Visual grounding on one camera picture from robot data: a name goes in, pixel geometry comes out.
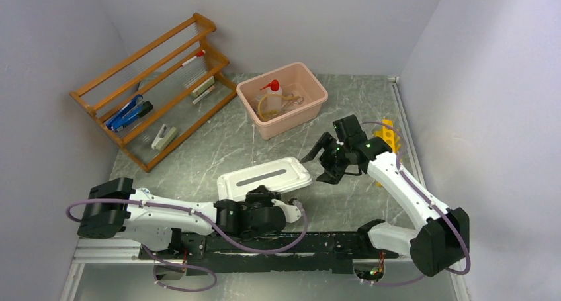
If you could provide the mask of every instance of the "white tray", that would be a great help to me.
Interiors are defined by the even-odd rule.
[[[295,157],[248,167],[218,178],[218,198],[236,202],[247,192],[265,185],[269,190],[286,193],[312,184],[312,175]]]

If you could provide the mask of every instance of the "wooden shelf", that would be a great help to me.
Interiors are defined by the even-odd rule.
[[[133,78],[127,80],[124,84],[119,86],[117,90],[109,93],[101,100],[95,103],[87,103],[84,99],[84,95],[98,87],[103,82],[107,81],[111,77],[114,77],[119,71],[122,71],[125,67],[133,64],[137,60],[144,57],[146,54],[151,53],[156,47],[164,44],[170,38],[174,37],[184,29],[196,25],[197,34],[182,43],[179,47],[175,48],[169,54],[163,56],[155,63],[151,64],[149,68],[139,72]],[[231,101],[236,96],[236,84],[232,83],[229,79],[226,79],[221,70],[229,64],[229,60],[225,55],[214,49],[207,41],[206,36],[216,30],[216,25],[208,18],[195,13],[185,22],[166,32],[164,35],[160,36],[158,39],[154,40],[147,46],[138,50],[136,53],[132,54],[129,58],[120,62],[113,68],[109,69],[98,78],[90,81],[88,84],[82,86],[82,88],[70,92],[70,96],[76,100],[76,102],[85,110],[85,112],[101,127],[101,129],[113,140],[123,152],[130,157],[136,164],[138,164],[144,171],[150,172],[161,160],[163,160],[170,152],[177,148],[183,141],[185,141],[189,136],[191,136],[195,131],[197,131],[206,121],[208,121],[212,116],[214,116],[224,105]],[[199,47],[189,52],[185,57],[177,60],[171,67],[167,68],[164,72],[160,73],[156,78],[152,79],[149,83],[141,88],[136,89],[133,93],[130,93],[135,86],[138,86],[139,82],[146,79],[148,76],[158,71],[158,69],[163,68],[165,64],[168,64],[171,60],[195,46],[199,43]],[[205,51],[203,56],[207,72],[199,77],[194,83],[191,83],[187,88],[182,90],[178,95],[170,97],[169,101],[159,109],[154,109],[150,111],[145,117],[141,118],[140,123],[135,125],[133,129],[128,131],[124,136],[120,137],[115,132],[109,130],[105,126],[105,122],[115,115],[126,103],[128,103],[135,95],[145,94],[148,91],[156,88],[164,79],[170,77],[174,72],[182,68],[181,63],[187,61],[188,59],[195,57],[197,53],[201,50]],[[214,77],[215,81],[223,83],[231,92],[224,97],[219,103],[217,103],[212,109],[210,109],[205,115],[203,115],[195,124],[193,124],[188,130],[183,132],[180,136],[176,137],[164,150],[159,152],[151,161],[144,163],[137,156],[135,156],[128,148],[127,145],[136,138],[139,134],[145,131],[149,126],[154,124],[158,119],[160,119],[164,114],[170,111],[175,105],[181,102],[183,99],[189,96],[191,92],[196,89],[199,85],[203,84],[209,78]],[[123,98],[123,94],[130,93],[126,98]],[[109,108],[114,105],[109,111],[106,111],[101,116],[97,116],[97,113],[102,110],[102,108]]]

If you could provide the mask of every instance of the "red cap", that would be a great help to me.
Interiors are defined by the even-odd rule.
[[[277,81],[276,79],[274,79],[272,82],[268,83],[264,88],[260,89],[260,90],[264,90],[265,88],[270,87],[272,91],[278,91],[278,89],[281,87],[279,85],[279,81]]]

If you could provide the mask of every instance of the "white robotic arm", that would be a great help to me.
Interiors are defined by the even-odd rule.
[[[375,248],[410,257],[411,240],[417,237],[419,230],[429,219],[437,220],[440,216],[405,182],[395,163],[396,154],[384,152],[368,163],[368,175],[388,190],[409,216],[415,229],[392,226],[385,222],[372,227],[368,236]],[[401,166],[400,171],[408,175],[410,180],[433,201],[433,205],[438,206],[443,212],[448,210],[448,206],[429,193],[405,167]]]
[[[350,165],[359,174],[376,179],[396,199],[411,218],[413,230],[373,220],[359,228],[366,233],[372,248],[411,257],[417,268],[433,276],[466,256],[469,249],[469,217],[462,208],[451,210],[435,198],[404,167],[397,166],[396,154],[379,137],[368,139],[355,115],[333,122],[335,139],[325,132],[302,163],[320,155],[324,172],[316,179],[338,184]]]
[[[180,249],[182,232],[210,235],[214,229],[208,221],[229,236],[250,239],[280,232],[287,222],[293,223],[302,216],[299,207],[285,204],[280,200],[280,193],[270,191],[263,185],[249,191],[244,202],[184,202],[155,196],[144,188],[133,189],[132,179],[120,178],[90,190],[90,200],[104,198],[126,199],[142,204],[87,204],[78,235],[95,239],[131,239],[151,251]],[[197,214],[209,220],[203,220]]]

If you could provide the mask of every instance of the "white plastic bottle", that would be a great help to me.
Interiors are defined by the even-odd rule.
[[[267,111],[280,112],[282,108],[282,88],[279,85],[279,81],[274,79],[272,82],[268,83],[263,89],[267,89],[267,94],[278,94],[279,96],[267,96]]]

